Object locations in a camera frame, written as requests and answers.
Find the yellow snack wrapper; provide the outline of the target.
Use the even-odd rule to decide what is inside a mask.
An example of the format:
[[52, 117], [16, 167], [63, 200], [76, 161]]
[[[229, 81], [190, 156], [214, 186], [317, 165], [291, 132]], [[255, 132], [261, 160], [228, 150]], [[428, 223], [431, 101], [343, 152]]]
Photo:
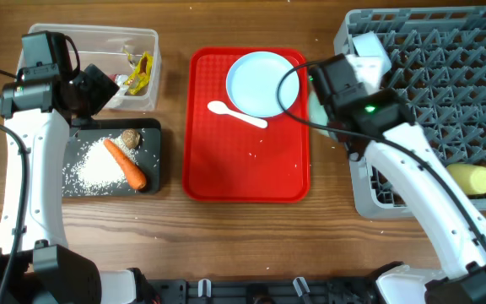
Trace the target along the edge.
[[124, 85], [127, 86], [127, 93], [129, 95], [137, 95], [149, 84], [153, 63], [154, 57], [149, 52], [145, 52], [134, 65], [133, 72], [124, 82]]

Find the brown food scrap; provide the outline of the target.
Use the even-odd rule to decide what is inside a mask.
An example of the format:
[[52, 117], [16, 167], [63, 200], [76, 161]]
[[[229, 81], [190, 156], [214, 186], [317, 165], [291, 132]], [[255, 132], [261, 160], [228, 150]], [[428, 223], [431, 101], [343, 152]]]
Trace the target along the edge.
[[141, 140], [141, 134], [135, 129], [127, 129], [121, 134], [121, 141], [128, 149], [136, 149]]

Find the orange carrot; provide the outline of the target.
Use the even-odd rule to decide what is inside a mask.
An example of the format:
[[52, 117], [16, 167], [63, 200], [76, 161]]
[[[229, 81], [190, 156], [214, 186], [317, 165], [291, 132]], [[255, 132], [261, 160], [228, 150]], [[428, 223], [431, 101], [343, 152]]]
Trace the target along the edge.
[[109, 151], [115, 162], [120, 166], [130, 188], [141, 191], [147, 186], [147, 177], [123, 151], [110, 139], [105, 139], [103, 145]]

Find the white spoon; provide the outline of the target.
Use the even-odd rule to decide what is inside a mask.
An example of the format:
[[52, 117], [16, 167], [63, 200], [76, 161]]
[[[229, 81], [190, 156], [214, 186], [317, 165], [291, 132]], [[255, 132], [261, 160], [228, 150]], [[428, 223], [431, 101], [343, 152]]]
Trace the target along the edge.
[[207, 104], [207, 108], [217, 115], [229, 115], [243, 122], [249, 123], [257, 128], [267, 128], [268, 123], [264, 119], [252, 117], [244, 113], [230, 110], [225, 103], [220, 100], [212, 100]]

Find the light blue plate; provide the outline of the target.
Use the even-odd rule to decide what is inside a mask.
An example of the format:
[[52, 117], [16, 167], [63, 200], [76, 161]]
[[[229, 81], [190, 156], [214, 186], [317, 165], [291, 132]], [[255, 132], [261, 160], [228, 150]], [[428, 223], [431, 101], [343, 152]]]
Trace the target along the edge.
[[274, 52], [251, 52], [229, 68], [225, 88], [230, 101], [241, 112], [260, 118], [275, 117], [284, 111], [277, 90], [294, 65]]

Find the green bowl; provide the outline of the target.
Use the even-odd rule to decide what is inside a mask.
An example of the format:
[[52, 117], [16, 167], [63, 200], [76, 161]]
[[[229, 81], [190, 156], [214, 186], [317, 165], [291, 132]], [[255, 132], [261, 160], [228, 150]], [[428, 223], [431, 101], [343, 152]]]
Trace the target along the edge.
[[312, 90], [308, 97], [308, 117], [309, 121], [318, 125], [326, 126], [328, 117], [324, 107], [320, 104], [316, 92]]

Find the yellow plastic cup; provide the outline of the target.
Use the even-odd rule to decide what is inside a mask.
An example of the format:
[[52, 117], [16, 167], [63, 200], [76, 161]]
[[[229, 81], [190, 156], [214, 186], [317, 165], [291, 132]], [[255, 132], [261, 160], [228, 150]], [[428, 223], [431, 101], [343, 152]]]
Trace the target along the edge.
[[486, 167], [456, 163], [446, 169], [466, 195], [486, 193]]

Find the red foil wrapper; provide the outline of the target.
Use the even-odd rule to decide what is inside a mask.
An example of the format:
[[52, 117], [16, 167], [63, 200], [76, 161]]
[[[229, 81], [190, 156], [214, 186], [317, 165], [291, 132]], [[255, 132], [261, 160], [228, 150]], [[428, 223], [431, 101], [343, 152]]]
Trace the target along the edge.
[[108, 77], [109, 77], [109, 78], [110, 78], [112, 81], [114, 81], [114, 82], [116, 82], [116, 79], [117, 79], [117, 77], [118, 77], [118, 76], [120, 76], [120, 75], [119, 75], [119, 74], [109, 74], [109, 75], [108, 75]]

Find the light blue bowl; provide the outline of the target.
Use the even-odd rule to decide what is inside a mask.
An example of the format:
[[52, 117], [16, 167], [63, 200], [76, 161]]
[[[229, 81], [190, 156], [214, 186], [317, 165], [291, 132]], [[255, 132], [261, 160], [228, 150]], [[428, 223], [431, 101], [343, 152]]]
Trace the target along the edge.
[[381, 60], [381, 76], [392, 68], [392, 62], [375, 32], [367, 32], [353, 38], [354, 49], [360, 57], [376, 57]]

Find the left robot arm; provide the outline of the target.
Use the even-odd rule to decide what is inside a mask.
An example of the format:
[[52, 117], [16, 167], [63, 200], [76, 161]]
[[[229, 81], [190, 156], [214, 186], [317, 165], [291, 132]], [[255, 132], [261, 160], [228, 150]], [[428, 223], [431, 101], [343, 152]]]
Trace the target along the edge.
[[8, 162], [0, 221], [0, 303], [136, 303], [131, 270], [99, 271], [68, 247], [62, 166], [73, 117], [91, 117], [117, 92], [97, 67], [81, 68], [62, 33], [22, 38], [25, 66], [0, 94]]

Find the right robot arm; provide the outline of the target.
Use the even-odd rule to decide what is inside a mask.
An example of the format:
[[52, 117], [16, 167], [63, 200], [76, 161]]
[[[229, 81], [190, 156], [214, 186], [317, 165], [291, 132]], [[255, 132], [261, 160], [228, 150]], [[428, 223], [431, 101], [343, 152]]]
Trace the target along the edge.
[[440, 269], [399, 264], [375, 280], [385, 303], [486, 303], [486, 219], [431, 149], [395, 90], [370, 92], [344, 55], [312, 65], [324, 129], [374, 166], [422, 226]]

